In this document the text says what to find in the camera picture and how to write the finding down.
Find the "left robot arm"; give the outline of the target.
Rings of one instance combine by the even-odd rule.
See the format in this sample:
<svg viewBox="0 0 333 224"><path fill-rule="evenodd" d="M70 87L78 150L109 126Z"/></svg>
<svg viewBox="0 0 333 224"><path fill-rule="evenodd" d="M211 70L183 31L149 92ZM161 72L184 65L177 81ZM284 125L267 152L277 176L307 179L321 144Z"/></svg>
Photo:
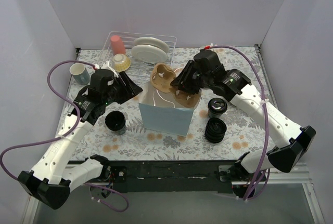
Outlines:
<svg viewBox="0 0 333 224"><path fill-rule="evenodd" d="M80 185L92 179L106 182L111 170L104 156L93 155L68 172L65 168L106 107L114 102L123 104L142 91L125 72L96 70L90 84L79 90L73 101L76 107L65 117L56 140L30 171L19 174L18 181L27 193L52 209L59 209Z"/></svg>

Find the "light blue paper bag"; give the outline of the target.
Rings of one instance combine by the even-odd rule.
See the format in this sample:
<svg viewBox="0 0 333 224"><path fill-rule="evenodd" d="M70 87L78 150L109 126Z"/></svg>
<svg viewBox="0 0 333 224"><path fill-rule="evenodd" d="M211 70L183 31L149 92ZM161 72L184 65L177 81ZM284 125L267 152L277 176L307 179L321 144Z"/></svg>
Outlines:
<svg viewBox="0 0 333 224"><path fill-rule="evenodd" d="M192 107L185 107L174 99L172 93L162 93L149 82L143 86L138 96L138 105L146 129L178 136L186 136L194 110L200 102L201 94L187 99Z"/></svg>

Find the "black coffee lid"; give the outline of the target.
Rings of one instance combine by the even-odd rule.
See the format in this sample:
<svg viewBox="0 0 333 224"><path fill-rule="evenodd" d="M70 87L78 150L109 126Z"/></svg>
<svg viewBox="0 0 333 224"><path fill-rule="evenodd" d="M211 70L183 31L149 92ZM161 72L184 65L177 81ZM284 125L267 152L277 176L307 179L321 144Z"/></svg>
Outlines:
<svg viewBox="0 0 333 224"><path fill-rule="evenodd" d="M222 98L212 98L208 102L208 109L215 114L223 114L227 111L227 102Z"/></svg>

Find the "stack of black lids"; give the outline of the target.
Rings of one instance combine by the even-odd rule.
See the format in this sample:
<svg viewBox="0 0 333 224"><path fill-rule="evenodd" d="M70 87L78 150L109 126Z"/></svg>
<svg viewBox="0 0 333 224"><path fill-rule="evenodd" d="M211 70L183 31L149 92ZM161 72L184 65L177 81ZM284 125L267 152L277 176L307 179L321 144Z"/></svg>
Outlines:
<svg viewBox="0 0 333 224"><path fill-rule="evenodd" d="M221 119L213 117L206 124L204 136L211 143L219 143L223 140L226 131L226 124Z"/></svg>

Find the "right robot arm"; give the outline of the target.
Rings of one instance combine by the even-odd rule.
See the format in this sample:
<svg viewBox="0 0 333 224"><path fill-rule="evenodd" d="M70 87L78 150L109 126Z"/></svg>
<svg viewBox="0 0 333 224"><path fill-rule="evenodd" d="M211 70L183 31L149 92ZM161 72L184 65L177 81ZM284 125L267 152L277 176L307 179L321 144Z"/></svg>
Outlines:
<svg viewBox="0 0 333 224"><path fill-rule="evenodd" d="M275 168L288 173L308 150L316 135L313 127L301 127L265 101L264 93L259 92L241 71L226 70L214 51L207 49L196 54L171 82L171 86L191 95L208 88L244 111L260 127L268 129L273 148L265 154L258 151L242 155L225 172L228 177L247 181L258 168Z"/></svg>

